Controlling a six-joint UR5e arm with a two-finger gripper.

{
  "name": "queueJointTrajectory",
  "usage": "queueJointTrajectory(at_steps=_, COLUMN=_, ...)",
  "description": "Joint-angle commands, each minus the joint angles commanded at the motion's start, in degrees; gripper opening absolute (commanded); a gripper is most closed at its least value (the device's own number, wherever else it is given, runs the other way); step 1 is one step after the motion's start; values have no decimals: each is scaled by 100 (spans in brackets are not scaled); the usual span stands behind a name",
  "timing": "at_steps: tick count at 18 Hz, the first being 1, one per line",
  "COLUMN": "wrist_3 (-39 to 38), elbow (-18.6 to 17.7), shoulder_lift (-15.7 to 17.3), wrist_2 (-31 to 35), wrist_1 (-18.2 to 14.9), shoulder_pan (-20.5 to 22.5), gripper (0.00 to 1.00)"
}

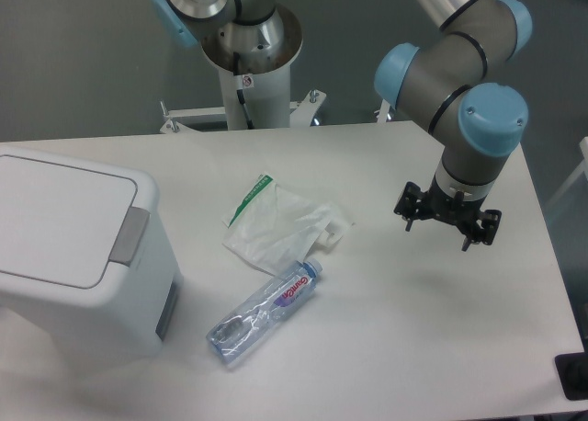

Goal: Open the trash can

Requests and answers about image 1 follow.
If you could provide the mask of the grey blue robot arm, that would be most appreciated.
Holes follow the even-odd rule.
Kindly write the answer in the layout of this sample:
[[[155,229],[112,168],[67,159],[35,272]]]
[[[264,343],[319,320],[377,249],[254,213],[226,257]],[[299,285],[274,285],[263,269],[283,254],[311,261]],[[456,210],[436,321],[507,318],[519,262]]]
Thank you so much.
[[[442,33],[433,47],[403,43],[381,60],[378,95],[443,145],[427,190],[403,189],[395,212],[407,224],[456,227],[465,245],[490,245],[502,214],[486,200],[528,123],[525,100],[487,81],[528,42],[532,17],[517,0],[417,0]],[[290,66],[302,46],[297,18],[277,0],[152,0],[167,31],[199,46],[217,69],[232,130],[287,128]]]

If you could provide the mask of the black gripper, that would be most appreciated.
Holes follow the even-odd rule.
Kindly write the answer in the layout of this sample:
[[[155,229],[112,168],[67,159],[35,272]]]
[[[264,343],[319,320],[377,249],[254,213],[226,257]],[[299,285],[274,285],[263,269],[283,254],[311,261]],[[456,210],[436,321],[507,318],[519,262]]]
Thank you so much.
[[[464,235],[461,250],[471,245],[492,245],[500,226],[500,210],[481,211],[485,198],[466,200],[459,192],[448,196],[438,185],[432,185],[425,193],[413,182],[407,182],[393,212],[405,221],[409,232],[414,221],[436,220],[457,227]]]

